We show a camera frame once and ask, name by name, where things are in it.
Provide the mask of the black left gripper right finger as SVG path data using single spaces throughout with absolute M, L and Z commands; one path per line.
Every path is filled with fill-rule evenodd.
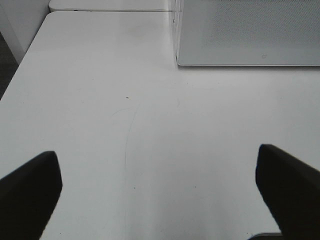
M 272 144 L 262 144 L 255 182 L 284 239 L 320 238 L 319 170 Z

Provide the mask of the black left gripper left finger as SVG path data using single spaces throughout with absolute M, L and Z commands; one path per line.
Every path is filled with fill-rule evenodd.
M 41 238 L 63 188 L 58 157 L 45 151 L 0 180 L 0 238 Z

